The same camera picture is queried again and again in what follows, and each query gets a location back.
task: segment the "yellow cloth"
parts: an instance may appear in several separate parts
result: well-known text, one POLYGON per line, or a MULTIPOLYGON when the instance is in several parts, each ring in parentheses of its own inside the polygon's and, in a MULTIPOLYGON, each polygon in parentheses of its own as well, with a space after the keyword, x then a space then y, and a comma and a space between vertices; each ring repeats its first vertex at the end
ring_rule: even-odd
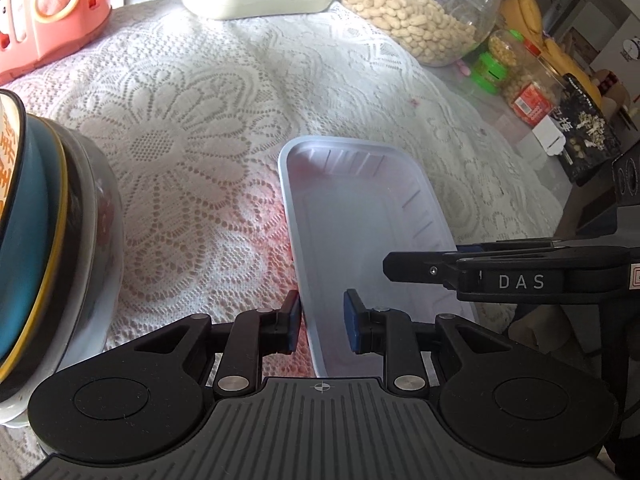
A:
POLYGON ((597 86, 591 82, 584 70, 552 39, 543 39, 542 14, 536 0, 504 0, 500 6, 507 26, 517 30, 525 38, 532 41, 542 51, 543 59, 555 68, 560 75, 573 74, 591 96, 596 106, 600 107, 602 96, 597 86))

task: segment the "teal bowl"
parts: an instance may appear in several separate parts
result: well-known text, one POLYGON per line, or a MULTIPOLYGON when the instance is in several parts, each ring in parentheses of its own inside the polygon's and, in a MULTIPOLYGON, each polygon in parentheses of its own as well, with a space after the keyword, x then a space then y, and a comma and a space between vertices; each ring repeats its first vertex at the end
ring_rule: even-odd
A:
POLYGON ((40 149, 25 121, 22 166, 0 240, 0 364, 33 307, 49 255, 49 197, 40 149))

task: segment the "orange basket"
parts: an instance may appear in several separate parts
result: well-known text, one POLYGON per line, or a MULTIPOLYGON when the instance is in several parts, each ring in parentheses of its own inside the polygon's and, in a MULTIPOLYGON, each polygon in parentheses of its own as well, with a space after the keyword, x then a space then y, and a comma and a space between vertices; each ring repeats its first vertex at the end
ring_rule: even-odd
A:
POLYGON ((0 0, 0 85, 78 51, 110 12, 109 0, 0 0))

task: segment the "white plastic tray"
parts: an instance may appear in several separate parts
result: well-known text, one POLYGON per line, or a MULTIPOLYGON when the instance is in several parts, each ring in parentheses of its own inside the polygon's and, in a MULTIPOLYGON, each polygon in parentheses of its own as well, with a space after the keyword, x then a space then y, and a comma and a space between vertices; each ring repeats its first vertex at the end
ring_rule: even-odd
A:
POLYGON ((469 303, 440 285, 392 283, 391 251, 455 251, 431 184, 387 144, 299 137, 278 160, 311 356, 319 377, 381 376, 377 355, 351 352, 342 296, 355 288, 368 308, 396 308, 414 321, 450 312, 475 320, 469 303))

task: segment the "red lid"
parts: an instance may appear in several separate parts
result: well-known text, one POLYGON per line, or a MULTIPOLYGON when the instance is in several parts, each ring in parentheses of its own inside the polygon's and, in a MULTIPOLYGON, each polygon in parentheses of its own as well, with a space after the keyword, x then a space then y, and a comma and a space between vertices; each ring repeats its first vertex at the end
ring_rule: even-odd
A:
POLYGON ((540 54, 542 54, 542 51, 538 46, 527 38, 524 39, 524 46, 527 47, 527 50, 536 57, 539 57, 540 54))

